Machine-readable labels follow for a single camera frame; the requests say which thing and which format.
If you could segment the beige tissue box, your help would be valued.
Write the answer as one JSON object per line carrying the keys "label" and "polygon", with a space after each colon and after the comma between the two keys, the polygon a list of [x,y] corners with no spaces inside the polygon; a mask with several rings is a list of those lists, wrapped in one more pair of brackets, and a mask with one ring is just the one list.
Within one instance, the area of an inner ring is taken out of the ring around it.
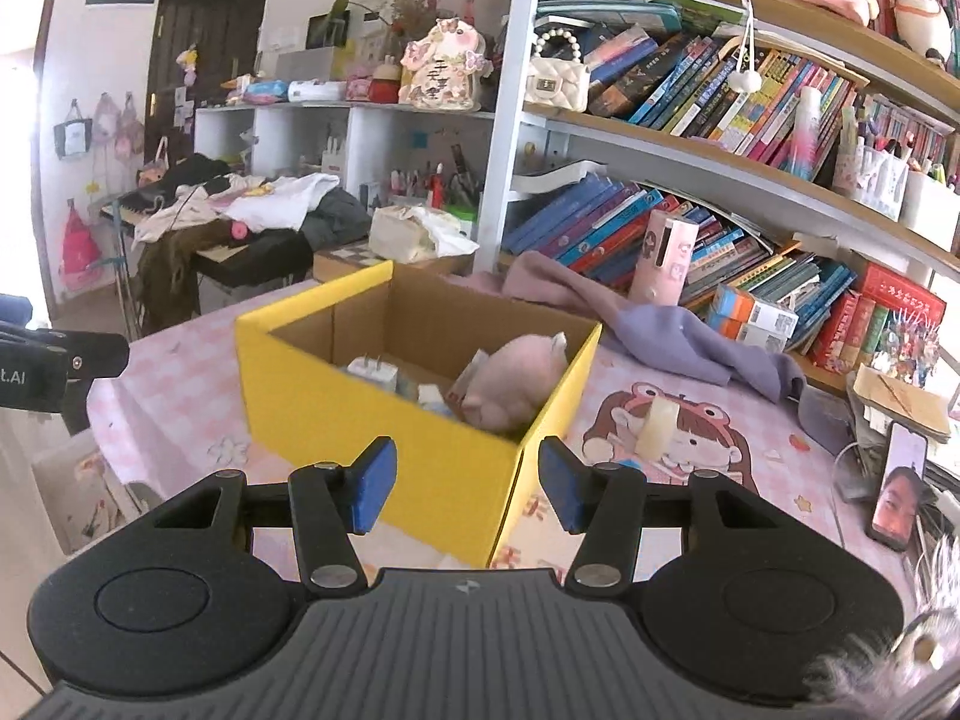
{"label": "beige tissue box", "polygon": [[455,216],[423,205],[378,208],[371,221],[368,247],[381,259],[404,265],[470,257],[480,249]]}

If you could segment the gradient pink blue bottle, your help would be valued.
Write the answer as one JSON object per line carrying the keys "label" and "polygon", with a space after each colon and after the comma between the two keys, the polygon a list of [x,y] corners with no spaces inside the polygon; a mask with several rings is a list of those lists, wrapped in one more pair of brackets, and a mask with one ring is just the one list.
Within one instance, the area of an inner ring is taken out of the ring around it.
{"label": "gradient pink blue bottle", "polygon": [[810,181],[814,175],[820,114],[822,91],[816,86],[804,86],[794,110],[793,133],[788,149],[788,172],[804,181]]}

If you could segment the white charger plug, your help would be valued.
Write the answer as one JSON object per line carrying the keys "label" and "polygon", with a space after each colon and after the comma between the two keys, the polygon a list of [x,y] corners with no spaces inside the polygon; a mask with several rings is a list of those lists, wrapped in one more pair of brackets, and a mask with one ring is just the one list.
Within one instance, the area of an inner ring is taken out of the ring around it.
{"label": "white charger plug", "polygon": [[368,382],[387,394],[397,392],[400,371],[393,362],[384,361],[381,358],[370,358],[370,356],[359,356],[348,362],[347,366],[343,367],[343,371],[347,372],[348,376]]}

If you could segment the orange white box stack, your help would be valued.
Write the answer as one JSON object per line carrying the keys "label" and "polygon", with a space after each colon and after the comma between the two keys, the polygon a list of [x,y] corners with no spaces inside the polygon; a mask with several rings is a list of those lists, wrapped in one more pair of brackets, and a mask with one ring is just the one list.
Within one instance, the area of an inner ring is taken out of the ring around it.
{"label": "orange white box stack", "polygon": [[792,310],[726,284],[716,288],[706,316],[706,325],[723,337],[768,353],[782,353],[798,323]]}

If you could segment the pink plush pig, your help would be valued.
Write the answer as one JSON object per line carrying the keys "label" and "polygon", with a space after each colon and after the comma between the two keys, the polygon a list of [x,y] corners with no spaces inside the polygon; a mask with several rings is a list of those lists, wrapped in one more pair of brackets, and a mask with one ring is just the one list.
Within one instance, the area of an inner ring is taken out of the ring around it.
{"label": "pink plush pig", "polygon": [[523,335],[488,356],[460,400],[464,421],[487,433],[516,433],[544,408],[568,367],[565,333]]}

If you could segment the red dictionary book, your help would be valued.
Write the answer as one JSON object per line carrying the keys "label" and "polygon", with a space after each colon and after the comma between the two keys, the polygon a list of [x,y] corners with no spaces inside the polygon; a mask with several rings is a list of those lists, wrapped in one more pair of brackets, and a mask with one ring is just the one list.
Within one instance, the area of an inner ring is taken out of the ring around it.
{"label": "red dictionary book", "polygon": [[848,374],[871,366],[880,333],[892,310],[918,312],[942,323],[947,304],[916,281],[873,260],[846,265],[815,321],[812,343],[802,351],[815,367]]}

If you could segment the pink doll figurine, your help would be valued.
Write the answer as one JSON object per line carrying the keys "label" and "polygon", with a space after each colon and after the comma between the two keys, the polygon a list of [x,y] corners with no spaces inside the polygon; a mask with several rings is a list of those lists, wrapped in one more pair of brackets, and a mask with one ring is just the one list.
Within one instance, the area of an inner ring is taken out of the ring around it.
{"label": "pink doll figurine", "polygon": [[423,110],[480,109],[480,82],[493,70],[485,37],[467,21],[436,21],[405,47],[398,102]]}

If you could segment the pink cylindrical gadget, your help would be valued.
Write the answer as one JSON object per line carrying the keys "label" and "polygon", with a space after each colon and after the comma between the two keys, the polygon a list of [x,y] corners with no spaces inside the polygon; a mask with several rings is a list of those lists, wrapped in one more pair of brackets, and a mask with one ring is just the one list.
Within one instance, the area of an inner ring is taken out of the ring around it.
{"label": "pink cylindrical gadget", "polygon": [[652,210],[628,299],[636,304],[679,304],[697,237],[697,223]]}

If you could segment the white quilted pearl handbag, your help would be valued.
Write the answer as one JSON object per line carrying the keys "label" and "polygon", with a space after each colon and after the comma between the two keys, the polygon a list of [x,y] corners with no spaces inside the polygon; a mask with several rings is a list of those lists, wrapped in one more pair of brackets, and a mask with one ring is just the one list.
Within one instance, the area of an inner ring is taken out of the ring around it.
{"label": "white quilted pearl handbag", "polygon": [[[569,57],[545,57],[544,48],[562,41]],[[589,99],[590,75],[579,41],[569,29],[551,28],[535,37],[526,64],[524,103],[551,109],[584,112]]]}

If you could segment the brown paper envelope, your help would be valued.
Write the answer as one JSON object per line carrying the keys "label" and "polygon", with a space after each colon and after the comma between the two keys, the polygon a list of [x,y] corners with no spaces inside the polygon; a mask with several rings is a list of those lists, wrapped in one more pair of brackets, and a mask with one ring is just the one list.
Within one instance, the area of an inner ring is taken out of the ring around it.
{"label": "brown paper envelope", "polygon": [[923,388],[901,382],[870,367],[859,366],[853,379],[853,394],[864,405],[884,413],[913,431],[946,444],[950,439],[947,402]]}

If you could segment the small blue bottle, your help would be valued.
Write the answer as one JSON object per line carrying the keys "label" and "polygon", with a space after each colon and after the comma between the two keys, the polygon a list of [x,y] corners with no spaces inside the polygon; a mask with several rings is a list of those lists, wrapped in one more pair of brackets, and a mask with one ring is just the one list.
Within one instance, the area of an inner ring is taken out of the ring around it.
{"label": "small blue bottle", "polygon": [[420,383],[416,387],[416,405],[420,406],[421,410],[430,411],[433,415],[449,419],[457,418],[455,411],[444,398],[441,388],[434,383]]}

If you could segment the pile of clothes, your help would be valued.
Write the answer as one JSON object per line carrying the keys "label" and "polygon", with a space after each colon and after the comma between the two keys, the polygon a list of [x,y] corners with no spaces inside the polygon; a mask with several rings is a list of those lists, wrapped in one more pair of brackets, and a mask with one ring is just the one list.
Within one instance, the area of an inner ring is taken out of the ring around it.
{"label": "pile of clothes", "polygon": [[321,250],[368,236],[371,218],[340,179],[241,174],[190,154],[140,169],[114,202],[132,226],[133,300],[145,335],[200,314],[199,273],[228,288],[301,277]]}

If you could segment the pink checkered tablecloth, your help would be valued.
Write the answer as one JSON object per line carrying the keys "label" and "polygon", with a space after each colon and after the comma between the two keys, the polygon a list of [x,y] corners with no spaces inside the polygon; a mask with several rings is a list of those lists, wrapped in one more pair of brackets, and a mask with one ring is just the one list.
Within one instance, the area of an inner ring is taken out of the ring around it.
{"label": "pink checkered tablecloth", "polygon": [[[516,437],[350,376],[353,359],[392,361],[416,380],[451,385],[477,351],[529,333],[563,335],[568,367]],[[716,470],[874,567],[901,596],[905,558],[869,538],[866,511],[835,488],[844,408],[822,392],[802,403],[742,383],[715,385],[641,366],[595,320],[477,293],[383,263],[330,283],[280,289],[137,341],[125,371],[94,382],[88,416],[122,481],[163,497],[223,468],[283,481],[318,461],[347,465],[376,437],[397,449],[397,478],[373,531],[365,571],[384,567],[547,567],[566,574],[578,541],[539,486],[539,449],[561,437],[587,463],[633,463],[656,398],[679,405],[652,483]]]}

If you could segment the purple cloth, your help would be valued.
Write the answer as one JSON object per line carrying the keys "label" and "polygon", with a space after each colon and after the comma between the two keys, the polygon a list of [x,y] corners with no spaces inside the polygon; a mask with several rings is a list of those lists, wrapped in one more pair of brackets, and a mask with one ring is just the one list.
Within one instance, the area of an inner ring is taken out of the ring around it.
{"label": "purple cloth", "polygon": [[651,369],[719,387],[738,382],[771,403],[789,401],[802,431],[832,454],[853,442],[850,407],[812,387],[791,356],[723,337],[683,307],[635,304],[539,252],[519,255],[503,275],[455,275],[452,281],[598,320],[624,353]]}

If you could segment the white tape roll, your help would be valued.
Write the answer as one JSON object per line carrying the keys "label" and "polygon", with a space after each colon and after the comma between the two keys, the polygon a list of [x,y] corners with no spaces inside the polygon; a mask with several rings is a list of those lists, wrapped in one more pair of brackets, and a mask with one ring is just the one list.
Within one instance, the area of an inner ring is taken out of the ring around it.
{"label": "white tape roll", "polygon": [[636,434],[635,454],[642,461],[658,461],[670,447],[680,406],[670,398],[659,395],[649,403],[643,426]]}

